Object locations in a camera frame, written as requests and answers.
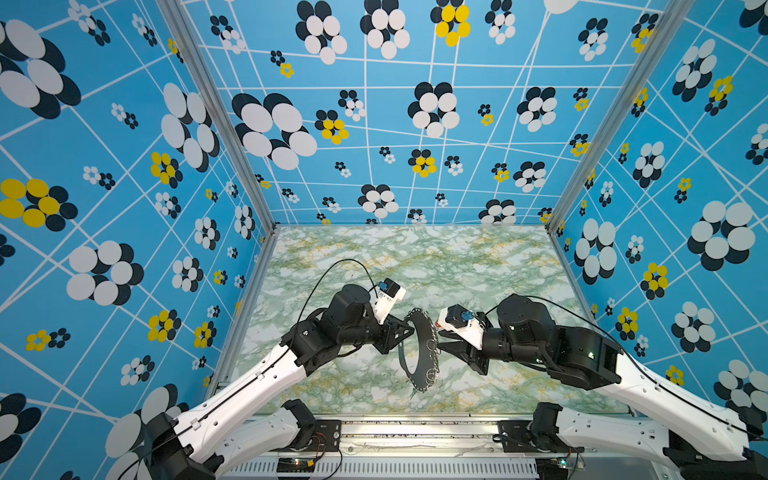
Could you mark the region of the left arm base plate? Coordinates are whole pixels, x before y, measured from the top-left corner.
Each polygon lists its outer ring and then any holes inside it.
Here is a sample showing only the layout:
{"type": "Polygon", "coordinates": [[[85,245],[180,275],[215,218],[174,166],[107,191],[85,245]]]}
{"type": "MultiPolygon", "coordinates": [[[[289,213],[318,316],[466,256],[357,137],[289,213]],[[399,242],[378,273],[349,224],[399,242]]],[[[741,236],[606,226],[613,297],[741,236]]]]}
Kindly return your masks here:
{"type": "Polygon", "coordinates": [[[291,444],[273,449],[273,452],[338,452],[341,434],[341,420],[319,419],[311,428],[302,428],[291,444]]]}

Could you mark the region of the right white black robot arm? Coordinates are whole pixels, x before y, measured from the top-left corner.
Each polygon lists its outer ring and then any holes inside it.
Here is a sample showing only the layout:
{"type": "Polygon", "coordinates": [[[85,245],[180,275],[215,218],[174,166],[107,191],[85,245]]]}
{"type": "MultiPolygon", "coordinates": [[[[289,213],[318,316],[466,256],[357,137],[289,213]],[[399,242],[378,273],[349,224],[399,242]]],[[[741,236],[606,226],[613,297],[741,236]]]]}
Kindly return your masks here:
{"type": "Polygon", "coordinates": [[[512,294],[495,309],[498,323],[460,305],[443,309],[438,347],[480,375],[493,360],[518,363],[560,383],[593,391],[640,412],[602,418],[538,403],[525,427],[501,428],[501,443],[544,453],[603,448],[675,469],[685,479],[764,479],[767,459],[751,449],[759,416],[720,407],[638,363],[594,327],[557,324],[547,307],[512,294]]]}

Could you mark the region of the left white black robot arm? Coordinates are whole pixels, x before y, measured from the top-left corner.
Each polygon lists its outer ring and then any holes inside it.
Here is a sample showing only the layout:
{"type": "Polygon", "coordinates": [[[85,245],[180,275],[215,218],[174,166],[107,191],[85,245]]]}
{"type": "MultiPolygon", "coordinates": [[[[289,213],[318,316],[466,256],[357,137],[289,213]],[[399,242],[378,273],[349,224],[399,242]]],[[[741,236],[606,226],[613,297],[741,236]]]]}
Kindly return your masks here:
{"type": "Polygon", "coordinates": [[[372,345],[387,354],[414,330],[393,316],[406,290],[385,279],[372,290],[347,284],[325,308],[302,314],[255,367],[177,417],[161,413],[145,430],[135,466],[151,479],[219,479],[263,453],[303,448],[316,419],[300,400],[254,419],[269,401],[336,360],[343,347],[372,345]]]}

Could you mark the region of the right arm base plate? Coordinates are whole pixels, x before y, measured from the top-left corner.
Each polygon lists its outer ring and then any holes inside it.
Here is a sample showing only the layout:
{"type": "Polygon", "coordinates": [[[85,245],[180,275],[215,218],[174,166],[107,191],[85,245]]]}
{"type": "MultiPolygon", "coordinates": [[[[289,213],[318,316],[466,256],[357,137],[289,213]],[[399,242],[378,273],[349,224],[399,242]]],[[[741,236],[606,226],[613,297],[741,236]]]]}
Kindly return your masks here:
{"type": "Polygon", "coordinates": [[[583,447],[567,445],[555,433],[554,426],[534,429],[532,420],[502,420],[496,423],[497,433],[493,441],[499,443],[505,453],[583,453],[583,447]]]}

